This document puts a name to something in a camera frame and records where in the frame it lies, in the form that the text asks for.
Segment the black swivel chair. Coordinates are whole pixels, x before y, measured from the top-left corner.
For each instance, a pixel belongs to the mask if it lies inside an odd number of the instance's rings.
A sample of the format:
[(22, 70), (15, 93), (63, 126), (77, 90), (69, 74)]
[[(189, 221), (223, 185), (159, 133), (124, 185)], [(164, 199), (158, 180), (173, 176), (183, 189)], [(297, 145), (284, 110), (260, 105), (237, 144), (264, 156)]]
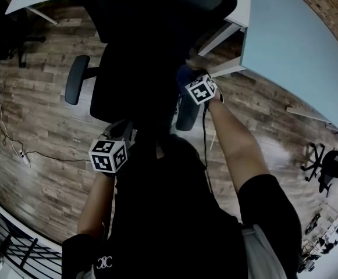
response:
[(316, 144), (313, 142), (309, 143), (309, 146), (313, 149), (315, 160), (313, 163), (307, 167), (301, 166), (302, 171), (312, 170), (312, 173), (309, 177), (305, 177), (307, 182), (310, 182), (313, 176), (320, 174), (319, 182), (319, 192), (322, 193), (326, 190), (326, 196), (329, 194), (329, 189), (331, 187), (331, 180), (333, 178), (338, 179), (338, 150), (331, 150), (326, 155), (323, 155), (325, 146), (324, 144), (319, 144), (321, 147), (321, 152), (318, 154)]

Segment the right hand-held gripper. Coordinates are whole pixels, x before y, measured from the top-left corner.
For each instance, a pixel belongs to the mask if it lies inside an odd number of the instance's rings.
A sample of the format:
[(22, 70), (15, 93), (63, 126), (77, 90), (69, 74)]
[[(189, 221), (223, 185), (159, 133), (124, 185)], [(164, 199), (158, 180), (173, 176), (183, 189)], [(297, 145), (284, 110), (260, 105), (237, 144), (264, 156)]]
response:
[(185, 88), (192, 97), (193, 101), (197, 105), (200, 105), (212, 99), (215, 96), (215, 92), (218, 87), (213, 79), (211, 79), (208, 74), (205, 74), (197, 78), (195, 81), (187, 84)]

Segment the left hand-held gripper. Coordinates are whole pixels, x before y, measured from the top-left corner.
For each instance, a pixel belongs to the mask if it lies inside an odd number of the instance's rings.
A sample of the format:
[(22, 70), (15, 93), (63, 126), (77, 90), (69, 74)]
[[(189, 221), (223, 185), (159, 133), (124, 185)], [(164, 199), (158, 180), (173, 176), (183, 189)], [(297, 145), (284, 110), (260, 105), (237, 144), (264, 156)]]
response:
[(95, 171), (116, 174), (128, 161), (133, 122), (116, 121), (93, 140), (88, 154)]

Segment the person's right forearm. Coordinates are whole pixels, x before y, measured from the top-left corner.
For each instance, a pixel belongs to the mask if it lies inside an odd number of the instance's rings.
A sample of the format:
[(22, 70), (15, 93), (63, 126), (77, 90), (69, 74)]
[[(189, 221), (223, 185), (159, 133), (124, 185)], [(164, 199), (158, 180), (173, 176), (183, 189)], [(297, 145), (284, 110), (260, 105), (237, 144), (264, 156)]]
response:
[(248, 128), (216, 98), (210, 100), (209, 112), (235, 190), (253, 177), (269, 174), (259, 144)]

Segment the person's black-clothed body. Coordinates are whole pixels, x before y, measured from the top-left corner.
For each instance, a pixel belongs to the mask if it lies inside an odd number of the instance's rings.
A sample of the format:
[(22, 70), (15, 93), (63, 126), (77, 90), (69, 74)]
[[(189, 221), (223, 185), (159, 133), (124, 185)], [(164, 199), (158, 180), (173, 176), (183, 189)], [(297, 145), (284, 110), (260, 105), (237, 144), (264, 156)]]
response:
[(63, 242), (62, 279), (297, 279), (301, 224), (273, 175), (243, 184), (238, 219), (219, 207), (186, 140), (170, 135), (148, 172), (143, 152), (135, 147), (117, 180), (111, 232)]

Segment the person's left forearm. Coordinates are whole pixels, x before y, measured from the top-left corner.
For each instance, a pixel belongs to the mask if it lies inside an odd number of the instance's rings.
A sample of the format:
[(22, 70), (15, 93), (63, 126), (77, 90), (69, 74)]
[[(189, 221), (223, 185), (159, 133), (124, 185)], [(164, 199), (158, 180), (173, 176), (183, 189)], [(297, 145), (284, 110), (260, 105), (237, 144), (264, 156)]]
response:
[(80, 214), (77, 233), (102, 239), (109, 231), (115, 178), (98, 173)]

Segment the white power strip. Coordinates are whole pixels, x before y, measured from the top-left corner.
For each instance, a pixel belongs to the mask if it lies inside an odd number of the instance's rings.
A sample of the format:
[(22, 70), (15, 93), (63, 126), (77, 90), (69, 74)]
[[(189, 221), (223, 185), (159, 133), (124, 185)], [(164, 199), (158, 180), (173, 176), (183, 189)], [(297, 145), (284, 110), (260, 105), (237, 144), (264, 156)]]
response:
[(31, 168), (31, 163), (27, 157), (27, 155), (25, 154), (24, 150), (20, 150), (19, 151), (19, 158), (20, 158), (20, 161), (28, 168), (30, 169)]

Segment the white table with grommet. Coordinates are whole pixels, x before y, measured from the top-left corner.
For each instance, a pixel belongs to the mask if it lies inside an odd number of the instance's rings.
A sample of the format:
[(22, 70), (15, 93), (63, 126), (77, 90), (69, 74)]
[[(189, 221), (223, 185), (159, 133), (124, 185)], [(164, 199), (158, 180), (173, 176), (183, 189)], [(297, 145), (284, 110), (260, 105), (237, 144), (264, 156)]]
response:
[(237, 0), (235, 10), (225, 18), (226, 24), (199, 49), (198, 55), (205, 56), (236, 31), (245, 30), (249, 26), (250, 10), (251, 0)]

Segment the black metal railing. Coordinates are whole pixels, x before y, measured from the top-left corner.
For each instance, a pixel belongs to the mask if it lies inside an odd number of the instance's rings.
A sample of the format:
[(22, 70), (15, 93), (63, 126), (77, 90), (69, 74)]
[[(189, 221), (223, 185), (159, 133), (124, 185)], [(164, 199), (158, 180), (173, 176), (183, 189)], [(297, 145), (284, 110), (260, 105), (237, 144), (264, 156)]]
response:
[(0, 279), (62, 279), (62, 254), (37, 233), (0, 212)]

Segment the blue-grey cloth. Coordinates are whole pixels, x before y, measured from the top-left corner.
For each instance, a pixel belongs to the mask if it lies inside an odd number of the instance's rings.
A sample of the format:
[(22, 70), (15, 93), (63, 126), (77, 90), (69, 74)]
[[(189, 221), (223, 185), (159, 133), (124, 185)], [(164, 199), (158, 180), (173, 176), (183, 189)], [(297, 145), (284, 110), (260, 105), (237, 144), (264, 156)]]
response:
[(187, 85), (195, 81), (200, 76), (203, 76), (205, 73), (205, 70), (193, 70), (188, 65), (181, 65), (176, 73), (176, 81), (179, 85)]

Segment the black mesh office chair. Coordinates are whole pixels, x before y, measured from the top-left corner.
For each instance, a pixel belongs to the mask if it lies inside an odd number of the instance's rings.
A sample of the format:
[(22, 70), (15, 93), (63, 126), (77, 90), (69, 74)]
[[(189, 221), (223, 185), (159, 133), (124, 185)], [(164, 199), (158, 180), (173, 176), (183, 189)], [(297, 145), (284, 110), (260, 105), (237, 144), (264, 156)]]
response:
[(176, 73), (195, 43), (221, 23), (237, 0), (78, 0), (105, 49), (95, 78), (91, 116), (160, 134), (170, 127)]

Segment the light blue table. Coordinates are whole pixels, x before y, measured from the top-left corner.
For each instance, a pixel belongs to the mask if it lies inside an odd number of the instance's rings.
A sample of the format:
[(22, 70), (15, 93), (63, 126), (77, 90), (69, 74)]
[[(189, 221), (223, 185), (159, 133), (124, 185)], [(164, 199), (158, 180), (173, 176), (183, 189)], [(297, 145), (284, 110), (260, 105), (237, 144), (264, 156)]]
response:
[(338, 41), (304, 0), (251, 0), (241, 56), (209, 72), (242, 70), (280, 86), (338, 127)]

